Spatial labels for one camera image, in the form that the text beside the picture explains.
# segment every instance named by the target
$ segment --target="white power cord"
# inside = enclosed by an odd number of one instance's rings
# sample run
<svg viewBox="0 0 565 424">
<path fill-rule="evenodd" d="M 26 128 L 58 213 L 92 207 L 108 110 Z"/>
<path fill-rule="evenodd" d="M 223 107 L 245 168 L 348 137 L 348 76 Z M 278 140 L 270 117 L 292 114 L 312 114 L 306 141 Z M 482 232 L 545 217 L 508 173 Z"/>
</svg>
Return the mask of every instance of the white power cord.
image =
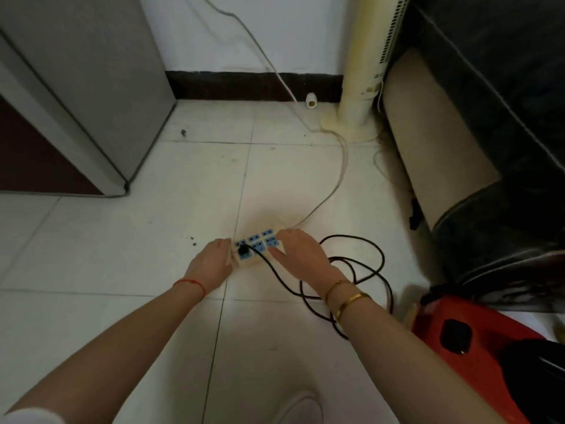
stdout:
<svg viewBox="0 0 565 424">
<path fill-rule="evenodd" d="M 308 132 L 310 132 L 312 134 L 317 134 L 317 133 L 333 134 L 333 135 L 335 135 L 335 137 L 337 138 L 338 142 L 341 145 L 341 151 L 342 151 L 341 172 L 340 172 L 340 178 L 337 181 L 337 184 L 335 185 L 332 192 L 328 195 L 328 197 L 326 199 L 321 201 L 321 203 L 319 203 L 306 217 L 304 217 L 301 221 L 299 221 L 297 224 L 294 225 L 294 227 L 298 227 L 302 223 L 304 223 L 318 208 L 320 208 L 322 205 L 324 205 L 326 203 L 326 201 L 328 199 L 330 199 L 335 194 L 337 189 L 341 186 L 341 183 L 343 182 L 343 177 L 345 176 L 345 172 L 348 169 L 348 160 L 349 160 L 348 144 L 345 141 L 345 139 L 335 131 L 324 129 L 322 127 L 318 128 L 318 129 L 310 127 L 308 125 L 308 123 L 306 122 L 306 119 L 304 117 L 304 114 L 302 113 L 302 109 L 300 107 L 298 100 L 296 99 L 296 97 L 294 96 L 294 94 L 292 93 L 290 88 L 287 86 L 287 84 L 285 83 L 283 78 L 280 76 L 279 72 L 277 71 L 277 69 L 275 68 L 275 66 L 273 65 L 273 63 L 271 62 L 271 60 L 269 59 L 269 57 L 267 56 L 267 54 L 265 53 L 265 51 L 263 50 L 263 48 L 261 47 L 261 45 L 259 44 L 257 39 L 255 38 L 255 36 L 253 35 L 253 33 L 251 33 L 251 31 L 249 30 L 249 28 L 247 28 L 247 26 L 244 24 L 244 22 L 235 13 L 227 12 L 225 10 L 218 8 L 210 0 L 204 0 L 204 1 L 206 2 L 206 4 L 208 4 L 208 6 L 210 6 L 212 9 L 214 9 L 217 13 L 223 14 L 224 16 L 229 16 L 231 18 L 234 18 L 243 27 L 245 32 L 250 36 L 251 40 L 253 40 L 253 43 L 255 43 L 255 45 L 257 46 L 257 49 L 259 49 L 259 51 L 261 52 L 263 57 L 265 57 L 265 60 L 267 61 L 267 63 L 269 64 L 269 66 L 271 67 L 271 69 L 273 70 L 275 75 L 277 76 L 277 78 L 279 79 L 280 83 L 282 83 L 282 85 L 284 86 L 284 88 L 286 89 L 286 91 L 288 92 L 290 97 L 293 99 L 294 104 L 296 106 L 296 112 L 295 113 L 298 116 L 298 118 L 300 119 L 300 121 L 302 122 L 302 124 L 307 128 Z"/>
</svg>

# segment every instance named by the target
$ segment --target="white tower fan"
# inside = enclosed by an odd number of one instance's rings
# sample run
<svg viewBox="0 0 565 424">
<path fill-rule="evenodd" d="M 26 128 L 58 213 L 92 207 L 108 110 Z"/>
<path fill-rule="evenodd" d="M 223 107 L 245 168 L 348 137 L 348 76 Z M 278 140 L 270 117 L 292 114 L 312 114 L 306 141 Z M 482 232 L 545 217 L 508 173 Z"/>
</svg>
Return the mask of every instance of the white tower fan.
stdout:
<svg viewBox="0 0 565 424">
<path fill-rule="evenodd" d="M 382 129 L 371 106 L 383 89 L 398 30 L 409 0 L 359 0 L 343 77 L 343 93 L 336 111 L 322 119 L 348 142 L 374 140 Z"/>
</svg>

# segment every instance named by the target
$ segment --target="beige cushion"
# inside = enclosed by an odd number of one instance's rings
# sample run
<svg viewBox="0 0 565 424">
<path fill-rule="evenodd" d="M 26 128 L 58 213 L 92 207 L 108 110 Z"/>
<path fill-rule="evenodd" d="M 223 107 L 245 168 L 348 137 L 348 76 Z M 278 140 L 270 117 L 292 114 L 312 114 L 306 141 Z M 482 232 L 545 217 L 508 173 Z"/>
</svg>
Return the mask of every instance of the beige cushion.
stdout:
<svg viewBox="0 0 565 424">
<path fill-rule="evenodd" d="M 418 50 L 408 49 L 392 66 L 383 102 L 431 228 L 456 203 L 500 179 Z"/>
</svg>

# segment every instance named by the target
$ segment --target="gold bangle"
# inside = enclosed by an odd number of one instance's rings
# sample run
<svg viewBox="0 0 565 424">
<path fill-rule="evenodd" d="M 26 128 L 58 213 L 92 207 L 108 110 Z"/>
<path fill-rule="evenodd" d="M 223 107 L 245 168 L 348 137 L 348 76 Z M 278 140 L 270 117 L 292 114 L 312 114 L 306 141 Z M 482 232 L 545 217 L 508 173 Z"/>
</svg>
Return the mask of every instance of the gold bangle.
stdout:
<svg viewBox="0 0 565 424">
<path fill-rule="evenodd" d="M 324 296 L 324 298 L 325 298 L 325 303 L 326 303 L 326 304 L 328 303 L 329 295 L 331 294 L 331 292 L 333 292 L 333 290 L 334 290 L 338 285 L 343 284 L 343 283 L 347 283 L 347 282 L 348 282 L 348 281 L 346 281 L 346 280 L 339 280 L 339 281 L 336 282 L 334 285 L 332 285 L 332 286 L 329 288 L 329 290 L 326 292 L 325 296 Z"/>
<path fill-rule="evenodd" d="M 335 320 L 339 323 L 340 322 L 340 318 L 341 318 L 341 314 L 343 314 L 343 311 L 345 311 L 345 309 L 350 306 L 353 302 L 355 302 L 357 299 L 361 299 L 362 297 L 368 297 L 369 299 L 371 299 L 371 296 L 369 296 L 367 293 L 357 293 L 354 294 L 353 296 L 351 296 L 349 299 L 347 299 L 344 303 L 342 303 L 342 305 L 340 306 L 340 308 L 337 310 L 337 312 L 335 313 Z"/>
</svg>

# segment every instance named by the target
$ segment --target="black baseboard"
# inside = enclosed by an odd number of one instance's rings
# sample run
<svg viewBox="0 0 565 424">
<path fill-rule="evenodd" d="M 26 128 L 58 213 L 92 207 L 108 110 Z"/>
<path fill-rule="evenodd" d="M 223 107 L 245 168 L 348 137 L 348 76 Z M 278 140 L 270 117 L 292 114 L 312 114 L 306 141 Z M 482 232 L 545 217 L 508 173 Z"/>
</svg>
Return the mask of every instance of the black baseboard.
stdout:
<svg viewBox="0 0 565 424">
<path fill-rule="evenodd" d="M 343 76 L 281 73 L 296 99 L 314 92 L 320 102 L 339 102 Z M 274 73 L 167 71 L 177 99 L 291 101 Z"/>
</svg>

